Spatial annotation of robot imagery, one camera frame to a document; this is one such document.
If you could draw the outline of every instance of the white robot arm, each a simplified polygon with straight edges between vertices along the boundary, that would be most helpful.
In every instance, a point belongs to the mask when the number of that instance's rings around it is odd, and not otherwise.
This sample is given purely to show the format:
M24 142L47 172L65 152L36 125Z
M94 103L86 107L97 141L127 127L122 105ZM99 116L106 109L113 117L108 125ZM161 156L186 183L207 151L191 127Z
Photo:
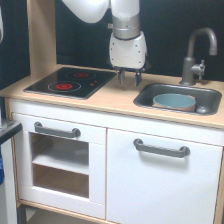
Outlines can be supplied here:
M136 85L141 82L147 47L140 31L139 0L62 0L81 20L96 23L102 19L108 7L113 17L113 33L110 39L110 61L124 82L125 69L136 71Z

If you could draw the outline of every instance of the sink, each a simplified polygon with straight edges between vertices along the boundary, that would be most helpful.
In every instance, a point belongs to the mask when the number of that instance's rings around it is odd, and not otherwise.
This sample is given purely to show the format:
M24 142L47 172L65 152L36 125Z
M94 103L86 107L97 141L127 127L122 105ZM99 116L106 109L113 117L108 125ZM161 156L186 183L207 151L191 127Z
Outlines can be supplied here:
M193 112L185 112L176 109L153 107L153 98L160 94L176 93L195 97L196 108ZM222 94L212 89L201 89L188 86L175 86L161 83L147 85L135 98L137 106L145 108L155 108L158 110L177 111L195 115L212 115L217 113Z

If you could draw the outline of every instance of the oven window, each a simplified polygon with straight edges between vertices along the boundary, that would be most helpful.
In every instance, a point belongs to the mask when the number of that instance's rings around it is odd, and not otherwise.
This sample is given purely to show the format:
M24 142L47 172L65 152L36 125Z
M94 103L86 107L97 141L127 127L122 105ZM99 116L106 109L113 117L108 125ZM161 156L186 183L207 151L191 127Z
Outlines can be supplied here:
M33 184L37 187L89 197L89 144L30 134Z

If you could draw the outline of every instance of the toy stove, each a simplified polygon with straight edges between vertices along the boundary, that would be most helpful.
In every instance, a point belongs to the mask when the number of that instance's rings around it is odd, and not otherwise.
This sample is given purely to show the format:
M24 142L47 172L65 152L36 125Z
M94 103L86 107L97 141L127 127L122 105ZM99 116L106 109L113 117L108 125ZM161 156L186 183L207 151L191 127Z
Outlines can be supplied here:
M24 91L76 99L88 99L115 75L115 72L61 68L24 89Z

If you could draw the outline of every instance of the dark wall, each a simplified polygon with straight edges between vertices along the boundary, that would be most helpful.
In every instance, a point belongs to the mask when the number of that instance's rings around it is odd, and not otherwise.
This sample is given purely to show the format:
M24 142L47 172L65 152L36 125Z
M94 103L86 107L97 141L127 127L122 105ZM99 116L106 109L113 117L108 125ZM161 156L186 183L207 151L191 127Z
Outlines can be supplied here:
M111 68L108 63L111 23L86 24L56 1L58 63ZM208 38L196 41L197 62L205 59L205 79L224 81L224 0L141 0L141 29L148 46L148 73L181 76L188 39L195 29L210 27L218 39L218 55L208 55ZM0 45L0 88L30 74L26 0L1 0L4 40Z
M190 34L203 27L214 30L218 55L209 56L208 38L198 37L197 62L205 59L204 79L224 81L224 0L141 0L141 30L148 46L147 73L181 76ZM56 0L58 63L111 68L108 63L111 23L108 10L98 24L85 24Z
M1 0L4 39L0 44L0 89L30 74L25 0Z

